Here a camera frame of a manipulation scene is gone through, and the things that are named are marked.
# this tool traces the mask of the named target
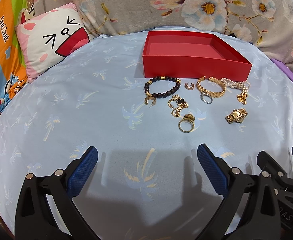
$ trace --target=pink and white pillow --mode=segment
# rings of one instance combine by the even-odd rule
[[[73,51],[89,36],[73,3],[43,13],[16,28],[29,83]]]

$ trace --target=black bead bracelet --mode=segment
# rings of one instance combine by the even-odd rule
[[[173,81],[176,82],[176,85],[170,90],[170,91],[166,91],[164,93],[150,93],[150,89],[149,86],[153,83],[156,82],[158,80],[169,80],[169,81]],[[154,98],[166,98],[169,97],[170,95],[173,95],[179,88],[181,85],[181,81],[177,78],[173,78],[173,77],[164,77],[164,76],[158,76],[158,77],[154,77],[151,78],[148,82],[146,82],[145,86],[144,86],[144,92],[146,94],[146,96],[148,97],[154,97]]]

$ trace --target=red box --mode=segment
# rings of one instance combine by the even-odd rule
[[[229,78],[246,81],[252,64],[214,34],[150,31],[143,49],[144,76]]]

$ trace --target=red cartoon mouth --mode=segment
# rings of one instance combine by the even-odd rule
[[[73,51],[89,43],[88,34],[84,27],[76,30],[71,36],[69,36],[55,51],[56,54],[67,57]]]

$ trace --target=silver ring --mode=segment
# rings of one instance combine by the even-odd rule
[[[204,99],[203,97],[208,97],[208,98],[210,98],[210,99],[211,99],[211,102],[205,101],[205,99]],[[202,99],[203,102],[205,102],[205,103],[207,103],[207,104],[211,104],[212,101],[213,101],[212,96],[210,96],[210,95],[208,95],[208,94],[205,94],[205,93],[201,93],[201,99]]]

